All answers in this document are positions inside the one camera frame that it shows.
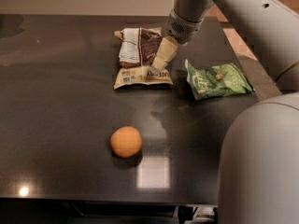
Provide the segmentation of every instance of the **ball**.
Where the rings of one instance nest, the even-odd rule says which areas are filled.
[[[125,126],[111,135],[110,144],[117,156],[129,158],[140,150],[142,146],[141,134],[136,128]]]

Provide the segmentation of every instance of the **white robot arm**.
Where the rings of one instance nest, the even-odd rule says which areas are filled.
[[[299,91],[299,17],[277,0],[177,0],[168,33],[188,43],[212,1],[278,87]],[[258,103],[234,121],[221,150],[220,224],[299,223],[298,122],[299,92]]]
[[[180,44],[188,43],[213,2],[279,88],[299,91],[299,66],[292,68],[299,62],[299,16],[278,0],[177,0],[168,33]]]

